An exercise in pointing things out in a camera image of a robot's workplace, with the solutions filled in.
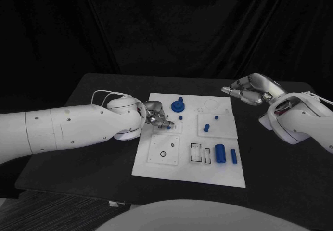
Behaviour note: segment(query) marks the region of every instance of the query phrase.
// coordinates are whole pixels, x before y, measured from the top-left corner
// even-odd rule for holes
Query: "black backdrop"
[[[0,113],[62,107],[87,72],[310,83],[332,100],[329,0],[2,2]],[[29,157],[0,166],[0,197]]]

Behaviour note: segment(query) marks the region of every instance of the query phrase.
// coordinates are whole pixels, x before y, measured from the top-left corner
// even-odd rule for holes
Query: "gray carpet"
[[[106,200],[25,191],[0,208],[0,231],[94,231],[130,205]]]

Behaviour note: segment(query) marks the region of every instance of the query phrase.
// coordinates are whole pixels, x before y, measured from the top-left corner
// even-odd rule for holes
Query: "black table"
[[[97,90],[222,96],[234,80],[87,74],[67,106],[91,103]],[[280,82],[289,92],[312,91],[309,84]],[[101,104],[107,94],[96,97]],[[170,199],[224,202],[263,211],[309,228],[333,228],[333,155],[310,138],[286,143],[258,122],[269,105],[250,106],[231,98],[237,120],[247,188],[132,176],[139,139],[108,140],[78,149],[34,155],[16,187],[147,204]]]

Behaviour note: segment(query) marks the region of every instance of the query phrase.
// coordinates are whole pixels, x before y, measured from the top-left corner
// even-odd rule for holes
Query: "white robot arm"
[[[241,78],[230,87],[222,87],[222,92],[250,105],[270,104],[260,122],[286,142],[296,144],[312,136],[333,153],[333,111],[320,99],[329,104],[333,102],[310,92],[287,93],[280,84],[258,73]]]
[[[107,108],[90,104],[0,115],[0,164],[41,152],[84,147],[111,137],[132,140],[145,123],[175,126],[165,120],[160,102],[142,102],[130,95]]]

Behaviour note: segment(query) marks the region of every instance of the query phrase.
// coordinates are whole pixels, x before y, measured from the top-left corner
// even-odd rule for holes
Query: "blue object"
[[[217,154],[217,162],[218,163],[225,163],[225,148],[222,144],[215,145],[215,154]]]
[[[237,164],[238,163],[238,157],[237,157],[235,149],[231,150],[231,158],[232,158],[232,163]]]
[[[185,103],[182,97],[179,97],[179,100],[172,103],[172,110],[175,112],[182,112],[185,110]]]
[[[209,130],[209,124],[205,125],[204,132],[208,132]]]

